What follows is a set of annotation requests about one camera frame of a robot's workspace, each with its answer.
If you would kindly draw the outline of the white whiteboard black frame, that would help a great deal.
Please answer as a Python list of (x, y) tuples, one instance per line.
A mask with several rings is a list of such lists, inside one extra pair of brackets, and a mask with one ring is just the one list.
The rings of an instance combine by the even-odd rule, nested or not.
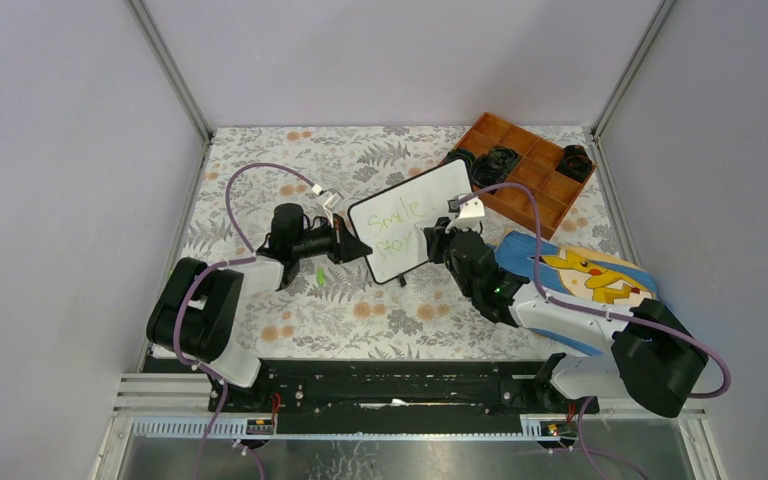
[(449, 217), (449, 202), (472, 191), (462, 160), (434, 167), (349, 206), (372, 279), (385, 284), (428, 261), (425, 228)]

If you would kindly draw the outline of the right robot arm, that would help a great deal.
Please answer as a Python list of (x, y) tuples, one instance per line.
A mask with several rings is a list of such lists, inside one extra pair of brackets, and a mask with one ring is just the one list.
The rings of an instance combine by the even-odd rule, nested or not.
[(710, 356), (662, 302), (603, 307), (553, 293), (534, 276), (502, 268), (478, 232), (448, 223), (441, 218), (424, 228), (428, 259), (446, 267), (482, 317), (582, 353), (546, 360), (533, 386), (539, 407), (557, 412), (571, 400), (597, 397), (631, 399), (661, 417), (679, 415)]

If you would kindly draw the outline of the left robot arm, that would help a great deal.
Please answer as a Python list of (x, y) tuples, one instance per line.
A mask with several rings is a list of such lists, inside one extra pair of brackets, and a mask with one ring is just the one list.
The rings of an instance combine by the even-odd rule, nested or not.
[(303, 259), (326, 256), (341, 264), (372, 253), (341, 216), (307, 220), (300, 205), (281, 204), (255, 257), (216, 265), (180, 259), (149, 316), (147, 340), (233, 385), (232, 398), (245, 410), (264, 407), (271, 387), (259, 377), (261, 359), (231, 339), (239, 300), (287, 288)]

